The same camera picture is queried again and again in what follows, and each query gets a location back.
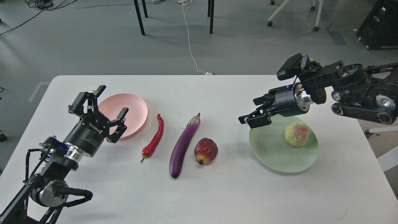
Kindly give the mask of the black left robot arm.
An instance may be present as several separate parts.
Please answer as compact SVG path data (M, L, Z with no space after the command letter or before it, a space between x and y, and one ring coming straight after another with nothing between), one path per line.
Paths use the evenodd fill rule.
M98 97L105 88L81 92L68 106L68 112L80 119L64 141L49 137L40 149L28 150L24 186L1 213L2 224L54 224L63 208L92 199L91 191L71 188L65 178L84 156L93 157L104 140L116 143L127 129L128 108L122 108L115 120L99 111Z

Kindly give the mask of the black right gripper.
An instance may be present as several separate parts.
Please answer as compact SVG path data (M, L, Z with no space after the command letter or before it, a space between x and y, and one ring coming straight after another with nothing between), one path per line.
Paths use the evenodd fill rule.
M269 107L267 110L256 109L238 118L241 124L247 124L250 129L270 125L271 117L276 114L284 117L305 114L309 111L312 99L302 85L288 85L271 89L267 94L253 99L253 103Z

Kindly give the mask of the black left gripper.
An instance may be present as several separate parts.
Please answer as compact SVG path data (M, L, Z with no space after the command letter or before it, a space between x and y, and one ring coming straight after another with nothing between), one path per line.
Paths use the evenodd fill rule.
M116 143L127 130L125 116L128 108L122 108L115 120L110 121L98 108L98 97L106 86L100 85L93 92L80 92L74 102L68 105L68 113L78 116L79 122L64 139L65 144L77 147L93 157L104 139ZM110 128L116 127L113 133Z

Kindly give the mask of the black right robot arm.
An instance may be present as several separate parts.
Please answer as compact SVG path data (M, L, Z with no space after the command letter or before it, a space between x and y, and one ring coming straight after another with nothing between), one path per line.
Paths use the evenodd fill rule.
M277 78L295 78L291 85L273 88L253 99L256 110L238 118L250 128L270 125L271 117L297 116L309 111L311 104L326 102L326 88L335 104L331 110L338 116L385 125L397 119L397 63L363 67L345 66L343 61L322 66L302 53L293 55L277 72Z

